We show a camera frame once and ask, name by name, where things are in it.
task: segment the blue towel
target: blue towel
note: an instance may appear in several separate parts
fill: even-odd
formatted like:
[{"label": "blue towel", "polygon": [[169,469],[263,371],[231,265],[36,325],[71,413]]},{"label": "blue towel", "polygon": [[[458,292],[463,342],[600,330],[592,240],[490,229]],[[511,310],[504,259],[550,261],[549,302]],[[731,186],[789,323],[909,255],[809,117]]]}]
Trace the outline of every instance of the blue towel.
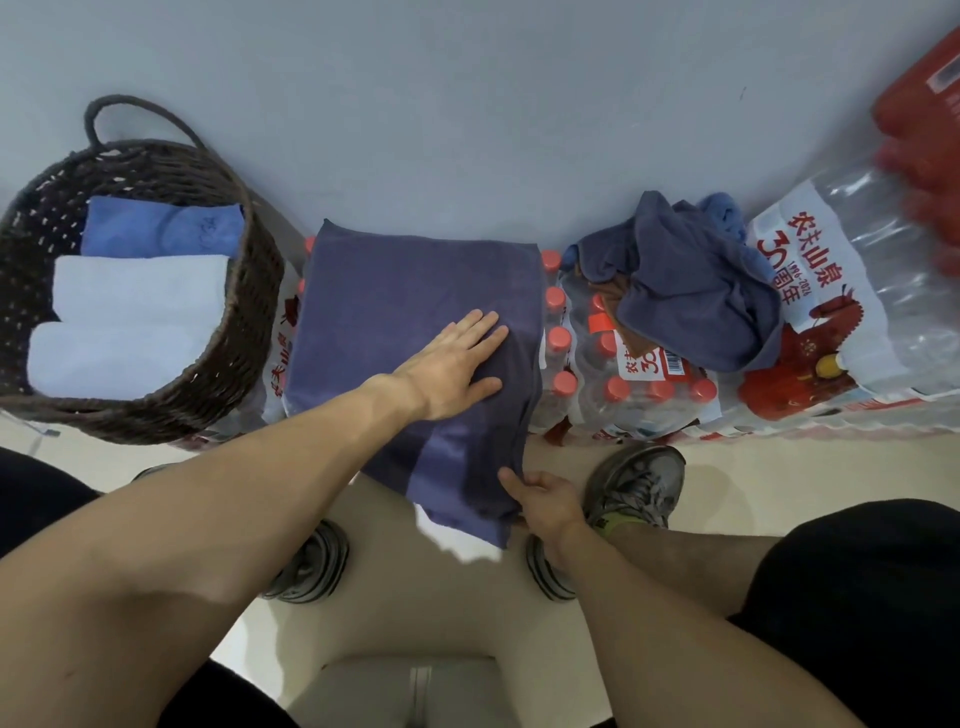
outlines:
[{"label": "blue towel", "polygon": [[236,258],[243,235],[239,205],[177,207],[121,197],[90,198],[81,255],[161,257],[226,255]]},{"label": "blue towel", "polygon": [[588,235],[577,249],[591,283],[629,279],[616,318],[640,336],[715,372],[777,361],[780,294],[751,249],[717,232],[690,203],[671,206],[659,192],[644,192],[634,217]]},{"label": "blue towel", "polygon": [[443,422],[410,425],[364,473],[431,521],[504,547],[518,512],[496,477],[523,465],[540,399],[543,267],[536,245],[374,235],[329,220],[304,270],[306,291],[284,400],[291,415],[392,372],[450,321],[495,310],[510,336],[476,378],[503,389]]},{"label": "blue towel", "polygon": [[[747,242],[747,223],[743,217],[740,205],[726,192],[714,192],[701,200],[697,207],[705,213],[717,232],[728,235],[738,243]],[[747,248],[747,256],[743,259],[744,265],[750,268],[758,278],[772,283],[776,272],[770,265],[767,256],[756,248]]]}]

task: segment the hand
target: hand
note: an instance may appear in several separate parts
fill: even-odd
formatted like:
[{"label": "hand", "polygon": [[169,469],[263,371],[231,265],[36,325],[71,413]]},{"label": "hand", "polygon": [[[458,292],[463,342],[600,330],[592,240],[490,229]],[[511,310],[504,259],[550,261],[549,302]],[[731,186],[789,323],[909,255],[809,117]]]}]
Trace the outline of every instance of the hand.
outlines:
[{"label": "hand", "polygon": [[504,490],[520,504],[530,531],[543,541],[546,560],[564,570],[564,538],[580,528],[588,530],[576,487],[551,473],[527,473],[524,483],[509,468],[501,468],[497,477]]},{"label": "hand", "polygon": [[507,327],[500,327],[481,341],[499,318],[493,311],[486,316],[480,310],[471,311],[459,324],[447,324],[423,351],[391,375],[407,385],[417,403],[418,419],[454,417],[500,391],[503,382],[495,376],[470,384],[476,368],[507,338]]}]

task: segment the gray wall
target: gray wall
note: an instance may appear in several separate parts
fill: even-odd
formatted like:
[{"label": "gray wall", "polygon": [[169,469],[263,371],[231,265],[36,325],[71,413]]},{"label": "gray wall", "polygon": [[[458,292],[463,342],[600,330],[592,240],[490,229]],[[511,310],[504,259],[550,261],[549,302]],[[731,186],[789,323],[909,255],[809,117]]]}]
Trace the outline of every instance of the gray wall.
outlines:
[{"label": "gray wall", "polygon": [[561,247],[645,188],[756,209],[958,21],[955,0],[6,0],[0,203],[129,92],[300,232]]}]

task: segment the navy towel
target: navy towel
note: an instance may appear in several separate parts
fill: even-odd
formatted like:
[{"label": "navy towel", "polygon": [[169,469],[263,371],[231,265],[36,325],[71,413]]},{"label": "navy towel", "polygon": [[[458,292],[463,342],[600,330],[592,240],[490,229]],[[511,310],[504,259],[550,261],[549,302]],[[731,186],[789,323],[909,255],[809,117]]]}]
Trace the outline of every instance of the navy towel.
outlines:
[{"label": "navy towel", "polygon": [[327,220],[305,278],[284,393],[291,415],[392,372],[473,308],[497,311],[510,327],[476,374],[500,377],[500,392],[452,420],[407,427],[363,469],[432,521],[505,546],[518,506],[496,471],[520,472],[540,398],[537,246],[373,235]]},{"label": "navy towel", "polygon": [[688,202],[644,192],[633,218],[577,243],[592,283],[629,277],[625,327],[699,367],[739,372],[780,355],[780,295],[750,251]]}]

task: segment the folded white towel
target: folded white towel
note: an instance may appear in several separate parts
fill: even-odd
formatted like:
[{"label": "folded white towel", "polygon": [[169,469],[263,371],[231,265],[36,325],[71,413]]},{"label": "folded white towel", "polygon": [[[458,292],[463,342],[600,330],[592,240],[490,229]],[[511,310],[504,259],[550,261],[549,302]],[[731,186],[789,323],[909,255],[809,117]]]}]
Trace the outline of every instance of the folded white towel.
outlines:
[{"label": "folded white towel", "polygon": [[40,324],[30,336],[27,379],[47,397],[137,400],[199,359],[216,326]]},{"label": "folded white towel", "polygon": [[63,255],[54,268],[54,312],[70,324],[219,324],[225,255],[152,258]]}]

